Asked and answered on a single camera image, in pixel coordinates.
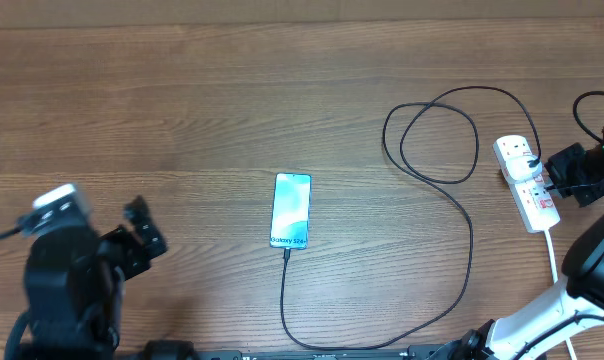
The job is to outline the Samsung Galaxy smartphone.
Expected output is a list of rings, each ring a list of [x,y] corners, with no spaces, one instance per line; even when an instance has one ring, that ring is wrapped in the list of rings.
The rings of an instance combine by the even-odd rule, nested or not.
[[[312,177],[308,174],[278,173],[275,177],[270,246],[306,249]]]

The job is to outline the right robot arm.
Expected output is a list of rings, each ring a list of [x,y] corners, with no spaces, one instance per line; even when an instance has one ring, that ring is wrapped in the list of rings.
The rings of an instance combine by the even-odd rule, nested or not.
[[[554,196],[582,207],[604,196],[604,126],[597,145],[575,143],[528,166],[533,154],[524,137],[493,145],[502,174],[530,233],[548,233],[560,221]],[[604,325],[604,214],[551,266],[554,283],[516,313],[490,320],[432,353],[434,359],[538,359],[556,345]]]

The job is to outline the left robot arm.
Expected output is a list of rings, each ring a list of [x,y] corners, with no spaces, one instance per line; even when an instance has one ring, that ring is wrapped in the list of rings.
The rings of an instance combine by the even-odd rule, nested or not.
[[[128,227],[100,235],[79,194],[34,201],[19,221],[35,238],[23,276],[28,308],[14,323],[5,358],[113,358],[125,282],[168,249],[143,197],[123,213]]]

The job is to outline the white charger plug adapter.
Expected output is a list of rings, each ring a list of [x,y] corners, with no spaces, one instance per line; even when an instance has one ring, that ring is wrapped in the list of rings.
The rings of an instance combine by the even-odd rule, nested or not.
[[[533,155],[510,157],[502,165],[503,175],[509,184],[526,182],[542,173],[540,160]]]

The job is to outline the white power strip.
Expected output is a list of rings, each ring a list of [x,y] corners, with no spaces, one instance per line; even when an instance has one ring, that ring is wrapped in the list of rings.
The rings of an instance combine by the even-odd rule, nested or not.
[[[520,135],[498,138],[493,144],[493,150],[502,174],[502,165],[506,159],[528,154],[535,156],[526,138]],[[542,173],[526,182],[507,184],[529,233],[547,232],[560,222],[552,196],[545,188]]]

